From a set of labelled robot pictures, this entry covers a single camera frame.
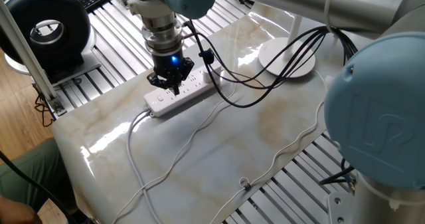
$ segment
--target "power outlet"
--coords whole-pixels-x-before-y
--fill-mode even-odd
[[[221,65],[218,62],[215,62],[211,66],[217,73],[221,73]],[[214,73],[213,75],[215,80],[219,82],[220,77]],[[214,88],[214,84],[211,82],[207,69],[201,67],[192,71],[187,79],[181,83],[179,88],[180,94],[177,96],[170,90],[164,90],[162,88],[157,88],[144,96],[146,104],[151,108],[152,114],[155,117],[161,117],[180,105]]]

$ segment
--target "electrical cord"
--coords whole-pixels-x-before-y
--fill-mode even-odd
[[[38,94],[37,98],[35,99],[34,109],[37,110],[37,112],[41,113],[42,125],[43,125],[43,127],[47,128],[47,127],[51,126],[54,121],[56,121],[54,119],[54,114],[52,113],[52,110],[50,110],[50,108],[46,105],[47,104],[46,98],[44,97],[44,95],[39,90],[37,90],[35,84],[33,84],[33,88],[35,89],[35,91]],[[50,119],[49,124],[46,124],[45,117],[44,117],[45,112],[50,112],[50,115],[53,117],[53,118]]]
[[[234,86],[233,92],[231,95],[229,95],[228,98],[231,98],[234,93],[236,92],[236,85]],[[168,175],[171,173],[173,168],[175,167],[177,160],[179,159],[181,153],[186,149],[186,147],[191,143],[192,139],[195,137],[195,135],[202,129],[204,124],[210,119],[210,117],[214,114],[215,110],[222,104],[224,100],[220,101],[214,109],[210,112],[210,114],[205,118],[205,120],[201,123],[201,125],[198,126],[198,128],[193,132],[187,143],[180,149],[179,153],[175,156],[173,163],[171,164],[171,167],[168,169],[168,171],[162,175],[161,177],[158,177],[157,179],[154,179],[153,181],[150,181],[149,183],[145,184],[143,187],[141,187],[134,195],[131,197],[131,199],[123,206],[123,208],[118,212],[115,219],[112,221],[112,224],[116,224],[116,222],[120,219],[122,212],[130,205],[130,203],[139,195],[139,193],[144,192],[146,189],[148,189],[151,186],[157,185],[161,183],[162,181],[165,181],[165,179],[168,177]]]
[[[357,48],[354,45],[354,43],[350,40],[349,37],[346,36],[346,34],[342,33],[339,29],[332,27],[333,32],[340,38],[341,43],[343,45],[344,48],[344,65],[345,65],[345,60],[349,60],[356,52],[357,52]],[[326,35],[327,33],[329,33],[329,31],[327,30],[326,27],[316,27],[314,29],[311,29],[309,31],[306,31],[305,33],[301,34],[300,36],[298,36],[293,42],[291,42],[290,44],[287,45],[286,48],[284,48],[281,52],[279,52],[258,74],[256,74],[255,76],[253,76],[252,78],[249,78],[247,80],[239,80],[237,77],[232,76],[235,80],[238,81],[238,83],[244,84],[246,82],[250,82],[251,80],[254,80],[255,78],[259,77],[264,71],[267,70],[267,68],[280,56],[282,55],[283,52],[285,52],[290,46],[292,46],[295,42],[299,41],[301,38],[305,37],[308,34],[311,34],[315,31],[319,31],[318,33],[313,34],[313,38],[319,35]],[[200,35],[202,36],[211,46],[211,48],[213,49],[215,54],[218,54],[214,45],[209,41],[209,39],[202,33],[196,32],[193,35]],[[218,55],[218,61],[221,63],[221,65],[223,65],[223,68],[226,69],[226,65],[223,63],[223,61],[221,60],[220,56]]]
[[[349,166],[348,168],[344,169],[343,171],[340,171],[339,173],[337,173],[335,175],[332,175],[328,178],[321,180],[319,182],[319,185],[326,185],[326,184],[329,184],[329,183],[335,183],[336,181],[339,182],[339,180],[341,180],[341,182],[350,182],[351,180],[347,181],[347,178],[345,178],[345,179],[338,179],[338,178],[343,177],[344,175],[347,175],[348,173],[351,173],[353,170],[354,170],[353,166]]]
[[[291,71],[293,71],[293,69],[296,67],[296,64],[295,65],[293,65],[293,66],[291,66],[290,64],[295,60],[295,58],[298,56],[298,54],[302,51],[302,50],[304,50],[304,48],[305,48],[305,46],[307,46],[307,44],[312,40],[312,38],[313,37],[309,37],[308,39],[307,39],[307,41],[306,42],[304,42],[302,45],[301,45],[301,47],[295,52],[295,54],[294,54],[294,56],[291,58],[291,60],[289,61],[289,65],[287,65],[284,69],[283,69],[283,71],[281,71],[281,73],[279,74],[279,76],[278,76],[278,78],[273,82],[273,84],[271,85],[271,87],[269,87],[268,89],[267,89],[267,91],[259,98],[259,99],[257,99],[256,101],[254,101],[254,102],[252,102],[252,103],[250,103],[250,104],[245,104],[245,105],[239,105],[239,104],[235,104],[235,103],[233,103],[233,102],[231,102],[222,92],[221,92],[221,90],[220,90],[220,88],[219,88],[219,86],[218,86],[218,84],[216,83],[216,81],[214,80],[214,78],[213,78],[213,74],[212,74],[212,72],[211,72],[211,68],[209,67],[209,65],[205,65],[206,66],[206,68],[207,68],[207,70],[208,70],[208,73],[209,73],[209,75],[210,75],[210,77],[211,77],[211,80],[212,80],[212,83],[214,84],[214,86],[215,86],[215,88],[216,88],[216,90],[217,90],[217,92],[218,92],[218,94],[226,101],[226,102],[228,102],[229,104],[231,104],[232,106],[234,106],[234,107],[237,107],[237,108],[249,108],[249,107],[252,107],[252,106],[254,106],[254,105],[256,105],[257,103],[259,103],[259,102],[261,102],[263,99],[265,99],[266,97],[267,97],[267,95],[269,95],[269,93],[273,90],[273,87],[275,87],[279,82],[280,82],[280,79],[282,79],[282,78],[286,78],[287,77],[287,75],[291,72]]]
[[[323,83],[324,83],[324,85],[325,85],[325,89],[326,89],[326,93],[327,93],[327,85],[326,85],[326,81],[325,81],[325,79],[323,79],[323,77],[320,75],[320,73],[317,71],[317,70],[314,70],[318,75],[319,75],[319,77],[320,77],[320,79],[322,79],[322,81],[323,81]],[[242,186],[243,188],[241,189],[241,190],[239,190],[237,193],[235,193],[234,195],[233,195],[233,197],[232,198],[230,198],[230,200],[228,200],[219,210],[218,210],[218,212],[217,212],[217,214],[214,216],[214,218],[212,219],[212,221],[210,222],[210,224],[213,224],[214,223],[214,221],[215,221],[215,219],[218,217],[218,215],[220,215],[220,213],[221,213],[221,211],[231,202],[231,201],[233,201],[233,199],[235,199],[236,198],[236,196],[239,194],[239,193],[241,193],[241,192],[243,192],[243,191],[249,191],[250,190],[250,188],[253,186],[253,185],[255,185],[257,182],[259,182],[263,177],[265,177],[267,174],[269,174],[271,171],[272,171],[272,169],[273,169],[273,167],[274,167],[274,164],[275,164],[275,162],[276,162],[276,160],[277,160],[277,158],[281,155],[281,154],[283,154],[283,152],[285,151],[285,150],[287,150],[288,148],[290,148],[290,147],[292,147],[294,144],[296,144],[300,139],[301,139],[301,137],[303,138],[304,136],[306,136],[306,135],[308,135],[308,134],[310,134],[310,133],[312,133],[316,128],[317,128],[317,124],[319,123],[319,111],[320,111],[320,108],[323,106],[323,104],[325,103],[325,101],[324,101],[325,99],[323,99],[321,102],[320,102],[320,104],[319,104],[319,106],[317,107],[317,110],[316,110],[316,114],[315,114],[315,123],[314,123],[314,125],[313,126],[311,126],[310,128],[308,128],[308,129],[306,129],[306,130],[304,130],[304,131],[302,131],[299,135],[298,135],[298,137],[295,139],[295,141],[293,141],[291,144],[289,144],[289,145],[287,145],[286,147],[284,147],[284,148],[282,148],[281,150],[279,150],[276,154],[275,154],[275,156],[273,157],[273,161],[272,161],[272,165],[270,166],[270,168],[263,174],[263,175],[261,175],[260,177],[258,177],[257,179],[255,179],[252,183],[250,183],[249,182],[249,180],[248,180],[248,178],[246,178],[246,177],[243,177],[243,178],[241,178],[240,179],[240,181],[239,181],[239,185],[240,186]],[[243,185],[242,184],[242,181],[246,181],[247,182],[247,184],[246,185]]]
[[[312,58],[312,56],[317,52],[317,50],[320,48],[320,46],[321,46],[321,44],[323,43],[323,41],[324,41],[324,39],[325,39],[325,36],[322,36],[321,37],[321,40],[320,40],[320,43],[318,44],[318,46],[316,47],[316,49],[313,51],[313,53],[310,55],[310,57],[309,58],[307,58],[304,62],[303,62],[303,64],[302,65],[300,65],[299,67],[297,67],[289,76],[291,76],[293,73],[295,73],[295,72],[297,72],[309,59],[311,59]],[[210,40],[208,39],[208,38],[206,38],[205,37],[205,40],[207,40],[207,42],[211,45],[211,47],[213,47],[212,46],[212,43],[210,42]],[[215,57],[217,58],[217,60],[221,60],[221,58],[219,57],[219,56],[217,56],[216,55],[216,53],[214,52],[214,55],[215,55]],[[229,82],[233,82],[233,83],[240,83],[240,81],[237,81],[237,80],[232,80],[232,79],[229,79],[229,78],[226,78],[226,77],[223,77],[222,75],[220,75],[217,71],[215,71],[214,69],[211,69],[217,76],[219,76],[219,77],[221,77],[223,80],[226,80],[226,81],[229,81]],[[240,75],[240,76],[244,76],[243,74],[238,74],[238,73],[236,73],[236,72],[232,72],[232,71],[230,71],[229,73],[232,73],[232,74],[237,74],[237,75]],[[269,88],[269,86],[264,86],[260,81],[258,81],[257,79],[254,79],[256,82],[258,82],[262,87],[255,87],[256,89],[267,89],[267,88]],[[281,81],[281,83],[279,83],[279,85],[277,85],[277,86],[274,86],[273,88],[278,88],[279,86],[281,86],[282,84],[284,83],[284,81]]]
[[[148,116],[150,116],[150,115],[151,115],[151,111],[150,111],[149,109],[145,109],[143,112],[141,112],[140,114],[138,114],[138,115],[137,115],[137,116],[136,116],[136,117],[135,117],[135,118],[131,121],[130,126],[129,126],[128,131],[127,131],[127,138],[126,138],[126,147],[127,147],[127,156],[128,156],[128,160],[130,161],[131,167],[133,168],[134,174],[136,175],[137,180],[139,181],[139,184],[140,184],[140,186],[141,186],[141,187],[143,187],[145,184],[143,183],[143,179],[142,179],[142,177],[141,177],[140,171],[139,171],[139,169],[137,168],[137,166],[136,166],[136,164],[135,164],[135,162],[134,162],[133,156],[132,156],[132,154],[131,154],[131,149],[130,149],[130,140],[131,140],[131,134],[133,133],[133,130],[134,130],[135,126],[136,126],[139,122],[141,122],[143,119],[145,119],[146,117],[148,117]],[[151,202],[151,200],[150,200],[149,196],[147,195],[147,191],[146,191],[146,189],[144,189],[144,190],[143,190],[143,194],[145,195],[146,202],[147,202],[147,206],[148,206],[148,208],[149,208],[149,211],[150,211],[150,212],[151,212],[151,214],[152,214],[153,219],[155,220],[155,222],[156,222],[157,224],[162,224],[162,222],[159,220],[159,218],[158,218],[158,216],[157,216],[157,214],[156,214],[155,210],[153,209],[152,202]]]
[[[319,185],[326,185],[331,183],[351,183],[352,181],[355,181],[352,177],[350,177],[348,174],[351,173],[354,168],[353,166],[349,166],[348,168],[345,168],[345,158],[341,160],[341,171],[335,175],[332,175],[331,177],[325,178],[324,180],[319,182]]]
[[[197,37],[197,36],[202,36],[204,39],[206,39],[208,42],[209,42],[209,45],[212,47],[212,49],[213,49],[213,51],[214,51],[214,53],[216,54],[216,55],[218,55],[218,53],[217,53],[217,51],[216,51],[216,49],[215,49],[215,47],[214,47],[214,45],[209,41],[209,39],[204,35],[204,34],[202,34],[202,33],[199,33],[199,32],[196,32],[196,30],[195,30],[195,28],[191,25],[191,23],[188,21],[188,22],[186,22],[186,23],[184,23],[183,24],[184,26],[188,26],[189,28],[190,28],[190,30],[193,32],[193,35],[195,36],[195,37]],[[269,62],[269,64],[267,65],[267,66],[265,66],[256,76],[254,76],[254,77],[252,77],[252,78],[249,78],[248,80],[243,80],[243,81],[241,81],[241,80],[239,80],[237,77],[235,77],[234,75],[231,75],[235,80],[237,80],[237,81],[239,81],[238,83],[241,83],[241,84],[244,84],[245,86],[248,86],[248,87],[250,87],[250,88],[255,88],[255,86],[250,86],[250,85],[248,85],[248,84],[245,84],[246,82],[250,82],[251,80],[254,80],[255,78],[257,78],[257,77],[259,77],[264,71],[266,71],[267,70],[267,68],[270,66],[270,65],[272,65],[272,63],[281,55],[281,54],[283,54],[283,52],[285,52],[289,47],[291,47],[295,42],[297,42],[298,40],[300,40],[302,37],[304,37],[304,36],[306,36],[306,35],[308,35],[308,34],[310,34],[310,33],[312,33],[312,32],[314,32],[314,31],[320,31],[320,33],[322,33],[323,32],[323,29],[321,29],[321,28],[323,28],[323,27],[317,27],[317,28],[314,28],[314,29],[312,29],[312,30],[310,30],[310,31],[306,31],[304,34],[302,34],[302,35],[300,35],[299,37],[297,37],[294,41],[292,41],[290,44],[288,44],[288,46],[286,47],[286,48],[284,48],[281,52],[279,52],[270,62]],[[201,53],[200,53],[200,56],[203,56],[203,54],[206,52],[206,51],[203,51],[203,48],[202,48],[202,44],[201,44],[201,42],[200,42],[200,40],[199,39],[197,39],[197,42],[198,42],[198,45],[200,46],[200,51],[201,51]],[[223,65],[223,67],[224,67],[224,69],[226,69],[226,71],[229,71],[228,70],[228,68],[226,67],[226,65],[223,63],[223,61],[221,60],[221,58],[220,58],[220,56],[218,55],[218,61],[221,63],[221,65]]]
[[[201,40],[199,39],[199,36],[196,34],[196,29],[195,29],[195,25],[193,24],[193,21],[190,19],[185,24],[191,30],[192,34],[195,36],[199,50],[201,52],[204,52],[204,48],[202,47]]]
[[[23,173],[17,166],[15,166],[15,164],[13,164],[13,162],[9,158],[7,158],[7,156],[2,151],[0,151],[0,159],[2,159],[3,162],[5,162],[5,164],[8,165],[12,169],[12,171],[14,171],[19,177],[21,177],[22,179],[29,182],[31,185],[35,186],[37,189],[45,193],[47,197],[52,200],[53,203],[56,204],[56,206],[58,206],[59,209],[64,213],[69,223],[77,224],[77,222],[71,217],[71,214],[67,212],[63,204],[61,204],[61,202],[51,192],[49,192],[45,187],[40,185],[35,180],[31,179],[29,176],[25,175],[25,173]]]
[[[326,21],[326,28],[327,30],[332,33],[332,24],[331,24],[331,17],[329,17],[329,10],[331,8],[331,2],[332,0],[326,0],[325,2],[325,21]]]

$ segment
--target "blue led light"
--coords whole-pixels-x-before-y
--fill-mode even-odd
[[[171,57],[171,61],[172,61],[173,63],[177,63],[177,62],[179,62],[179,59],[173,55],[173,56]]]

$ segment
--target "wooden floor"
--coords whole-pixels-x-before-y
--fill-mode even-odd
[[[31,78],[8,67],[0,49],[0,150],[11,159],[53,137],[51,127],[43,127],[41,113],[34,109],[36,98]],[[43,224],[66,223],[50,200],[39,215]]]

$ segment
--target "black cable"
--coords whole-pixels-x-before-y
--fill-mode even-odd
[[[310,34],[310,33],[312,33],[312,32],[315,32],[315,31],[320,31],[320,29],[321,29],[321,27],[316,27],[316,28],[314,28],[314,29],[311,29],[311,30],[309,30],[309,31],[306,31],[305,33],[303,33],[303,34],[301,34],[300,36],[298,36],[297,38],[295,38],[290,44],[288,44],[282,51],[280,51],[258,74],[256,74],[255,76],[253,76],[252,78],[249,78],[249,79],[247,79],[247,80],[239,80],[237,77],[233,77],[233,78],[235,78],[236,80],[238,80],[238,81],[240,81],[240,83],[242,84],[242,83],[245,83],[245,82],[250,82],[251,80],[254,80],[255,78],[258,78],[263,72],[265,72],[266,70],[267,70],[267,68],[270,66],[270,65],[272,65],[273,64],[273,62],[274,61],[276,61],[276,59],[278,59],[278,57],[280,56],[280,55],[282,55],[286,50],[288,50],[293,44],[295,44],[297,41],[299,41],[301,38],[303,38],[304,36],[306,36],[306,35],[308,35],[308,34]],[[205,36],[204,34],[202,34],[202,33],[199,33],[199,32],[197,32],[197,35],[200,35],[200,36],[202,36],[208,43],[209,43],[209,45],[211,46],[211,48],[213,49],[213,51],[216,53],[216,54],[218,54],[218,52],[217,52],[217,50],[215,49],[215,47],[214,47],[214,45],[209,41],[209,39],[207,38],[207,36]],[[218,61],[220,62],[220,63],[222,63],[222,64],[224,64],[223,63],[223,61],[221,60],[221,58],[220,58],[220,56],[218,56],[219,57],[219,59],[218,59]],[[226,65],[224,65],[223,66],[223,68],[225,69],[225,70],[229,70],[228,68],[227,68],[227,66]]]
[[[215,71],[214,69],[212,70],[217,76],[219,76],[220,78],[223,78],[223,79],[225,79],[225,80],[228,80],[226,77],[223,77],[223,76],[221,76],[221,74],[219,74],[217,71]],[[234,71],[230,71],[232,74],[235,74],[235,75],[239,75],[239,76],[242,76],[242,77],[244,77],[244,78],[251,78],[251,77],[249,77],[248,75],[245,75],[245,74],[240,74],[240,73],[238,73],[238,72],[234,72]],[[259,80],[257,80],[257,79],[255,79],[255,81],[258,83],[258,84],[260,84],[262,87],[265,87],[264,86],[264,84],[262,84]]]
[[[44,97],[44,95],[36,88],[35,84],[33,85],[33,87],[38,94],[37,98],[35,99],[34,109],[41,113],[42,125],[43,125],[43,127],[47,128],[47,127],[51,126],[53,124],[53,122],[56,121],[56,119],[54,119],[54,114],[52,113],[52,110],[50,110],[50,108],[48,108],[48,106],[46,105],[47,101],[46,101],[46,98]],[[50,119],[50,124],[46,124],[46,120],[45,120],[45,117],[44,117],[45,112],[50,112],[50,115],[52,116],[52,118]]]
[[[214,47],[214,45],[211,43],[211,41],[206,37],[206,36],[204,36],[203,34],[200,34],[201,36],[203,36],[204,37],[204,39],[210,44],[210,46],[212,47],[212,49],[214,50],[214,53],[216,53],[216,51],[215,51],[215,47]],[[312,42],[312,44],[310,44],[309,45],[309,48],[311,48],[312,46],[314,46],[315,44],[316,44],[316,42],[320,39],[320,38],[324,38],[324,34],[320,34],[320,33],[317,33],[317,35],[319,35],[318,37],[316,37],[316,35],[312,35],[307,41],[306,41],[306,43],[308,43],[309,42],[309,40],[310,39],[312,39],[312,38],[314,38],[314,37],[316,37],[316,40],[314,40],[313,42]],[[317,51],[317,49],[318,49],[319,47],[317,47],[316,49],[315,49],[315,51],[313,52],[313,54],[312,55],[310,55],[310,57],[306,60],[306,61],[304,61],[295,71],[293,71],[293,72],[291,72],[291,69],[290,69],[290,71],[289,72],[291,72],[291,74],[290,75],[292,75],[294,72],[296,72],[299,68],[301,68],[314,54],[315,54],[315,52]],[[304,56],[308,53],[308,51],[309,51],[309,49],[305,49],[304,50],[304,52],[303,52],[303,54],[297,59],[297,61],[296,61],[296,65],[298,65],[298,63],[299,62],[301,62],[302,60],[303,60],[303,58],[304,58]],[[257,86],[252,86],[252,85],[249,85],[249,84],[246,84],[246,82],[247,81],[249,81],[249,80],[252,80],[251,78],[249,78],[248,80],[239,80],[237,77],[235,77],[234,75],[232,75],[232,71],[229,69],[229,68],[227,68],[227,66],[223,63],[223,61],[221,60],[221,58],[219,57],[219,55],[217,54],[217,59],[218,59],[218,61],[221,63],[221,65],[224,67],[224,69],[227,71],[227,72],[229,72],[229,74],[232,76],[232,77],[234,77],[235,78],[235,80],[231,80],[231,79],[228,79],[228,78],[224,78],[225,80],[227,80],[227,81],[229,81],[229,82],[234,82],[234,83],[239,83],[239,84],[243,84],[243,85],[245,85],[245,86],[247,86],[247,87],[249,87],[249,88],[254,88],[254,89],[259,89],[259,90],[265,90],[265,89],[269,89],[269,88],[276,88],[276,85],[270,85],[270,86],[265,86],[265,87],[257,87]],[[291,66],[291,64],[292,64],[292,61],[290,61],[289,63],[288,63],[288,65],[287,65],[287,67],[288,66]]]
[[[216,83],[216,80],[213,78],[213,74],[212,74],[212,72],[211,72],[211,68],[209,67],[209,65],[205,65],[206,66],[206,68],[207,68],[207,71],[208,71],[208,73],[209,73],[209,75],[210,75],[210,78],[211,78],[211,80],[212,80],[212,83],[214,84],[214,86],[215,86],[215,88],[216,88],[216,90],[217,90],[217,92],[218,92],[218,94],[226,101],[226,102],[228,102],[230,105],[232,105],[232,106],[234,106],[234,107],[237,107],[237,108],[249,108],[249,107],[252,107],[252,106],[254,106],[254,105],[256,105],[256,104],[258,104],[259,102],[261,102],[263,99],[265,99],[266,97],[267,97],[267,95],[269,95],[269,93],[273,90],[273,87],[275,87],[277,84],[279,84],[280,82],[281,82],[281,79],[282,78],[287,78],[287,76],[288,76],[288,74],[290,73],[290,72],[292,72],[293,71],[293,69],[297,66],[297,64],[299,63],[299,61],[300,61],[300,59],[298,59],[297,60],[297,62],[293,65],[293,66],[291,66],[292,65],[292,63],[293,63],[293,61],[296,59],[296,57],[300,54],[300,52],[302,51],[302,50],[304,50],[304,48],[305,48],[305,46],[307,46],[307,44],[314,38],[314,36],[315,35],[312,35],[312,36],[310,36],[302,45],[301,45],[301,47],[295,52],[295,54],[293,55],[293,57],[291,58],[291,60],[289,61],[289,63],[288,63],[288,65],[283,69],[283,71],[281,71],[281,73],[278,75],[278,77],[277,77],[277,79],[273,82],[273,84],[267,89],[267,91],[259,98],[259,99],[257,99],[256,101],[254,101],[254,102],[252,102],[252,103],[250,103],[250,104],[246,104],[246,105],[239,105],[239,104],[236,104],[236,103],[233,103],[232,101],[230,101],[222,92],[221,92],[221,90],[220,90],[220,87],[218,86],[218,84]],[[292,42],[291,44],[289,44],[284,50],[286,50],[290,45],[293,45],[293,43],[294,42]],[[278,56],[276,56],[272,61],[271,61],[271,63],[270,64],[272,64],[276,59],[277,59],[277,57],[279,57],[281,54],[282,54],[283,52],[281,52]]]
[[[332,184],[332,183],[347,183],[347,180],[346,179],[335,179],[335,180],[332,180],[332,181],[328,181],[325,184]]]
[[[344,175],[347,175],[348,173],[352,172],[354,170],[353,166],[349,166],[347,169],[344,169],[343,171],[340,171],[339,173],[332,175],[331,177],[325,178],[319,182],[320,185],[325,185],[330,183],[330,181],[335,181],[336,179],[343,177]]]
[[[205,66],[207,68],[207,71],[210,75],[210,78],[212,80],[212,83],[214,84],[214,87],[216,88],[218,94],[229,104],[231,104],[232,106],[235,106],[237,108],[249,108],[251,106],[256,105],[257,103],[261,102],[263,99],[265,99],[265,97],[267,97],[267,95],[269,95],[269,93],[276,88],[279,85],[282,85],[284,82],[284,79],[287,78],[288,76],[290,76],[291,74],[293,74],[297,69],[301,68],[305,62],[297,67],[297,65],[301,62],[301,60],[304,58],[304,56],[307,54],[308,49],[306,49],[303,54],[301,56],[299,56],[300,52],[302,52],[302,50],[304,50],[304,48],[309,45],[309,43],[314,40],[312,42],[312,44],[309,45],[309,47],[312,47],[319,39],[322,39],[322,41],[320,42],[320,44],[323,42],[323,38],[324,36],[329,33],[329,31],[327,30],[326,27],[316,27],[314,29],[311,29],[309,31],[306,31],[305,33],[301,34],[300,36],[298,36],[297,38],[294,39],[294,41],[292,41],[290,44],[288,44],[282,51],[280,51],[258,74],[256,74],[254,77],[252,78],[248,78],[246,80],[240,80],[238,77],[236,77],[236,75],[225,65],[225,63],[222,61],[220,55],[218,54],[217,50],[215,49],[214,45],[211,43],[211,41],[208,39],[207,36],[205,36],[202,33],[198,33],[196,32],[196,29],[193,26],[193,22],[186,22],[185,23],[186,26],[188,26],[190,28],[190,30],[192,31],[193,35],[195,37],[197,37],[197,43],[200,47],[200,56],[203,56],[205,53],[207,53],[208,51],[204,51],[202,44],[199,40],[199,36],[202,36],[211,46],[212,52],[213,54],[216,56],[216,58],[218,59],[219,63],[223,66],[223,68],[231,75],[231,77],[234,78],[234,80],[230,80],[227,78],[224,78],[227,81],[230,82],[236,82],[239,84],[243,84],[249,88],[254,88],[254,89],[260,89],[260,90],[266,90],[266,92],[256,101],[252,102],[251,104],[246,104],[246,105],[239,105],[236,103],[231,102],[220,90],[220,87],[218,86],[218,84],[216,83],[216,80],[213,78],[213,72],[211,71],[212,68],[210,67],[210,65],[208,63],[205,63]],[[344,48],[344,64],[345,64],[345,60],[346,59],[350,59],[355,51],[357,50],[357,48],[355,48],[355,45],[351,42],[351,40],[344,34],[342,33],[339,29],[333,28],[334,33],[338,36],[338,38],[340,39],[343,48]],[[291,58],[291,60],[289,61],[288,65],[285,66],[285,68],[283,69],[283,71],[281,71],[281,73],[278,75],[277,79],[275,79],[275,81],[269,85],[269,86],[264,86],[264,87],[257,87],[257,86],[252,86],[247,84],[247,82],[251,81],[251,80],[255,80],[257,77],[259,77],[265,70],[267,70],[267,68],[280,56],[282,55],[289,47],[291,47],[295,42],[297,42],[298,40],[300,40],[302,37],[311,34],[306,41],[303,42],[302,46],[296,51],[296,53],[293,55],[293,57]]]
[[[0,159],[2,159],[3,162],[5,162],[5,164],[8,165],[12,169],[12,171],[14,171],[19,177],[23,178],[25,181],[29,182],[31,185],[35,186],[37,189],[44,192],[47,195],[47,197],[50,200],[52,200],[53,203],[56,204],[56,206],[58,206],[59,209],[64,213],[64,215],[68,219],[69,223],[77,224],[77,222],[74,220],[74,218],[71,217],[71,214],[69,214],[66,211],[63,204],[61,204],[61,202],[59,202],[59,200],[51,192],[49,192],[42,185],[40,185],[39,183],[37,183],[36,181],[31,179],[29,176],[25,175],[25,173],[23,173],[17,166],[15,166],[15,164],[13,164],[12,161],[9,160],[9,158],[7,158],[6,155],[2,151],[0,151]]]
[[[345,158],[343,158],[343,160],[341,161],[341,170],[344,171],[345,169]]]

